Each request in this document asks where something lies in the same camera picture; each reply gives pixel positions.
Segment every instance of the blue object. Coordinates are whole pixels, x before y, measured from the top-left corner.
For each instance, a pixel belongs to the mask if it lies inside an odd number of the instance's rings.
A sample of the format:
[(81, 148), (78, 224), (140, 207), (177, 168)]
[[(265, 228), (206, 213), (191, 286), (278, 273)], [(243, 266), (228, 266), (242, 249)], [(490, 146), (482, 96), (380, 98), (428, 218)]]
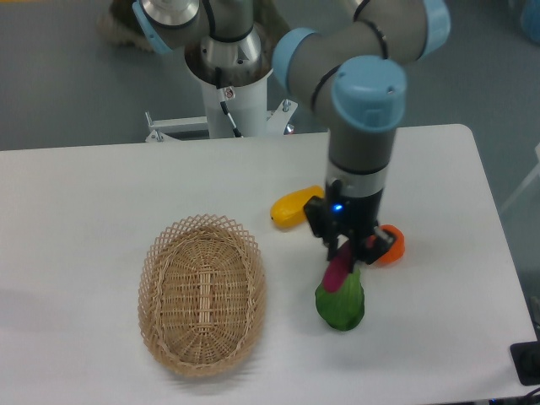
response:
[(390, 59), (355, 57), (337, 71), (332, 102), (352, 127), (366, 132), (396, 128), (405, 114), (407, 77)]
[(273, 74), (288, 92), (290, 62), (293, 60), (294, 53), (302, 41), (312, 34), (316, 34), (316, 31), (310, 30), (309, 28), (297, 28), (296, 30), (292, 30), (281, 39), (273, 52)]
[(540, 42), (540, 0), (527, 0), (521, 13), (521, 27), (535, 42)]
[(443, 0), (424, 0), (424, 7), (428, 18), (428, 37), (421, 57), (443, 46), (451, 27), (450, 13)]
[(135, 17), (137, 17), (138, 23), (141, 25), (143, 33), (148, 39), (148, 42), (154, 48), (154, 51), (160, 55), (172, 52), (167, 44), (163, 42), (158, 33), (155, 32), (154, 27), (150, 24), (139, 2), (133, 3), (133, 12), (135, 13)]

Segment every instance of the orange toy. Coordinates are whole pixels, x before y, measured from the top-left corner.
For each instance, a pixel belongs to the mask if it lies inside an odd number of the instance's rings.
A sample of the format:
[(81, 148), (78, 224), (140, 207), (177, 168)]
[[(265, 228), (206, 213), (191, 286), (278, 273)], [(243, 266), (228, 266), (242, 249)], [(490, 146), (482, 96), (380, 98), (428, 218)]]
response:
[(396, 241), (391, 246), (390, 250), (381, 256), (377, 262), (380, 264), (392, 264), (401, 259), (405, 254), (405, 236), (403, 236), (402, 231), (394, 225), (382, 225), (381, 229), (394, 235)]

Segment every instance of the wicker basket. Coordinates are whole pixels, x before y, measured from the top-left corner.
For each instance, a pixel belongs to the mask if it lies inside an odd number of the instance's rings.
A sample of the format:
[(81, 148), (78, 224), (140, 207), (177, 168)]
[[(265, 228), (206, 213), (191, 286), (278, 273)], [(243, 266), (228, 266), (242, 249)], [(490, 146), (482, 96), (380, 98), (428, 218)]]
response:
[(148, 252), (139, 326), (162, 365), (185, 376), (215, 375), (251, 352), (265, 300), (254, 238), (226, 217), (190, 217), (162, 232)]

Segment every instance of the gray floor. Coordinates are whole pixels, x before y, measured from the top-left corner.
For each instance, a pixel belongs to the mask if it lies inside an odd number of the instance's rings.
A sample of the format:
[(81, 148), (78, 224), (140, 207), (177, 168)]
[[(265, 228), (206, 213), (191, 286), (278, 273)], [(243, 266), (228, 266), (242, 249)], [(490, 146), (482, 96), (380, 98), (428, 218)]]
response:
[[(323, 33), (350, 20), (337, 3), (277, 0), (291, 26)], [(403, 125), (470, 127), (500, 206), (537, 163), (540, 46), (521, 36), (505, 0), (447, 3), (448, 43), (406, 67)], [(154, 119), (203, 115), (181, 51), (157, 57), (100, 41), (95, 20), (108, 4), (0, 3), (0, 150), (142, 142), (146, 110)], [(268, 106), (284, 97), (271, 78)], [(299, 132), (324, 129), (303, 109), (294, 124)], [(538, 183), (501, 218), (527, 296), (540, 295)]]

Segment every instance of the yellow toy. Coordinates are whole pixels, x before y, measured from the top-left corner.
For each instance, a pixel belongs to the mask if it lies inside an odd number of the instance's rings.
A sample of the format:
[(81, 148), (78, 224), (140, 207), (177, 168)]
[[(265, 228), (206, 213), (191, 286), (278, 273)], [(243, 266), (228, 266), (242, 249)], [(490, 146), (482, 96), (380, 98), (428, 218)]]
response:
[(270, 209), (272, 221), (281, 229), (300, 225), (306, 220), (304, 206), (314, 196), (323, 198), (324, 190), (320, 186), (311, 186), (279, 198)]

